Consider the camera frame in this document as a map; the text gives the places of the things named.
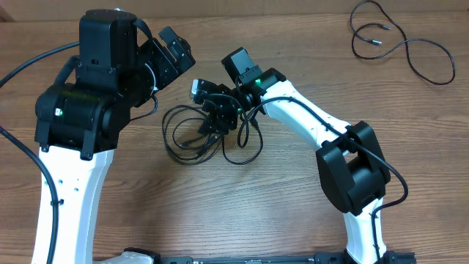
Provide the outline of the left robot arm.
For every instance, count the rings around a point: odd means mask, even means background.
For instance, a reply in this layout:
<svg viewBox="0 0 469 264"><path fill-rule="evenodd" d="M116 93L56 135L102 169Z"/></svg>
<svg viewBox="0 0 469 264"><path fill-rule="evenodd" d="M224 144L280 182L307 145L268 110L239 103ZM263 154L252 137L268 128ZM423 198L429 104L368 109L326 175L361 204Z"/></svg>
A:
<svg viewBox="0 0 469 264"><path fill-rule="evenodd" d="M189 43L121 10L89 10L35 105L42 176L34 263L91 263L100 193L130 111L195 64Z"/></svg>

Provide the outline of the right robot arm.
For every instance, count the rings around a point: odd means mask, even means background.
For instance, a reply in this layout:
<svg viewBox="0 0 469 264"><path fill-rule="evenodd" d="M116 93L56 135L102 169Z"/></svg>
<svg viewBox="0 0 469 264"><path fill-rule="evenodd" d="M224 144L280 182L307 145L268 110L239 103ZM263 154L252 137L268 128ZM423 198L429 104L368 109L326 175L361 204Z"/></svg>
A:
<svg viewBox="0 0 469 264"><path fill-rule="evenodd" d="M221 63L234 82L233 89L203 79L196 79L191 87L193 101L208 113L200 131L246 131L256 125L258 113L286 125L315 151L322 191L344 216L347 260L384 263L387 248L379 217L391 176L372 127L331 116L301 95L277 69L261 70L244 48Z"/></svg>

